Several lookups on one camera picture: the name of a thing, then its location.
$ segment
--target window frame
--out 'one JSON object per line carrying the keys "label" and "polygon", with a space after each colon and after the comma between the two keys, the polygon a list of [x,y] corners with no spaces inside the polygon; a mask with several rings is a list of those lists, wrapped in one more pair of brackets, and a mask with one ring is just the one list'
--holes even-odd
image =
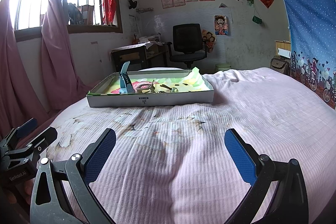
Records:
{"label": "window frame", "polygon": [[[67,25],[68,33],[123,33],[119,0],[116,1],[116,17],[117,26],[102,26],[102,25]],[[67,14],[68,5],[63,5],[64,14]],[[27,28],[14,31],[16,42],[42,37],[42,26]]]}

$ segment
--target mattress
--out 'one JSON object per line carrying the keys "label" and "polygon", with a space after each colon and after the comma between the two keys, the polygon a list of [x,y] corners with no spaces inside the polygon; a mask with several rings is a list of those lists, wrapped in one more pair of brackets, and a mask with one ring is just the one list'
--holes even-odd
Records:
{"label": "mattress", "polygon": [[[58,139],[47,156],[66,160],[112,128],[115,148],[90,187],[116,223],[223,224],[250,187],[224,145],[225,131],[234,128],[259,154],[298,159],[312,223],[336,189],[335,110],[267,68],[204,78],[215,90],[212,104],[90,108],[84,98],[51,124]],[[254,220],[263,216],[275,185]]]}

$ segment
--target chair seat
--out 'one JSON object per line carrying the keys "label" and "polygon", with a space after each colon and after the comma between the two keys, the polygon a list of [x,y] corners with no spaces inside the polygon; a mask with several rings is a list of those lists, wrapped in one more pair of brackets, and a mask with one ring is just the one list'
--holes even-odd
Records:
{"label": "chair seat", "polygon": [[169,59],[171,62],[193,62],[205,58],[204,52],[196,52],[193,54],[177,54],[172,55]]}

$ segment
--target blue curtain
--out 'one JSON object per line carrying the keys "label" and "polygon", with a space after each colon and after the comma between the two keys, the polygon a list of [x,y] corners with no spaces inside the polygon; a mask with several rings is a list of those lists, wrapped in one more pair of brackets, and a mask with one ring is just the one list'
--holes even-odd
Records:
{"label": "blue curtain", "polygon": [[335,104],[336,0],[285,0],[285,5],[293,77]]}

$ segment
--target blue gripper pad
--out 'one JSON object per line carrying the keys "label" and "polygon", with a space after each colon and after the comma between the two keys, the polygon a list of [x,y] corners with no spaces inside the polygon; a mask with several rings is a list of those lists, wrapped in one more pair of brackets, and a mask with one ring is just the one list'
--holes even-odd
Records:
{"label": "blue gripper pad", "polygon": [[22,126],[18,127],[16,130],[16,137],[23,138],[31,133],[34,129],[37,128],[37,120],[31,118],[29,121],[25,122]]}
{"label": "blue gripper pad", "polygon": [[110,156],[114,146],[116,144],[116,133],[114,130],[110,131],[105,136],[100,146],[93,153],[89,159],[84,170],[84,180],[87,185],[90,182],[94,182],[104,167],[108,157]]}
{"label": "blue gripper pad", "polygon": [[256,165],[246,152],[245,148],[233,134],[231,129],[227,130],[224,135],[224,144],[235,163],[241,178],[244,182],[250,183],[251,186],[257,180]]}

